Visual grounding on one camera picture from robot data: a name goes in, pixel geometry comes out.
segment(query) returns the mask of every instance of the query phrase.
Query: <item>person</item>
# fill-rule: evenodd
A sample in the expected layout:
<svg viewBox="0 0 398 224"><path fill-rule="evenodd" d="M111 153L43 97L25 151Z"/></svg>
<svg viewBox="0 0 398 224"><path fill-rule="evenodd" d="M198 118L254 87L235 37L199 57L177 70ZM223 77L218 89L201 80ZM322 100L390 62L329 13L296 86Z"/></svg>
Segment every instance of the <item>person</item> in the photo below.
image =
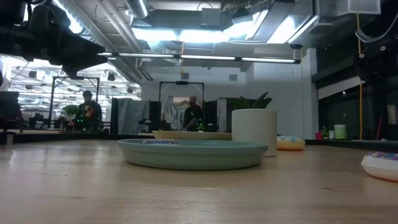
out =
<svg viewBox="0 0 398 224"><path fill-rule="evenodd" d="M200 106L197 105L197 96L189 97L189 107L184 112L184 121L181 131L197 131L197 122L202 119Z"/></svg>
<svg viewBox="0 0 398 224"><path fill-rule="evenodd" d="M83 92L83 98L85 102L80 104L78 109L79 113L76 116L76 120L83 122L85 129L91 129L95 131L102 120L101 106L92 100L93 94L86 90Z"/></svg>

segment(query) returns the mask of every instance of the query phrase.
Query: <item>table surface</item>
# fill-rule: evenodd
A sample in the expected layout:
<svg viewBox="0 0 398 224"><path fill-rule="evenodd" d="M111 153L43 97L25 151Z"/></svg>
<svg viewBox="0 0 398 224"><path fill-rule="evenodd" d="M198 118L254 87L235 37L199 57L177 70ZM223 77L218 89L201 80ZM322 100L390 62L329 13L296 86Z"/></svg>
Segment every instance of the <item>table surface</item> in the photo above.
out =
<svg viewBox="0 0 398 224"><path fill-rule="evenodd" d="M367 151L309 146L216 172L123 161L116 141L0 146L0 222L398 223L398 183L368 176Z"/></svg>

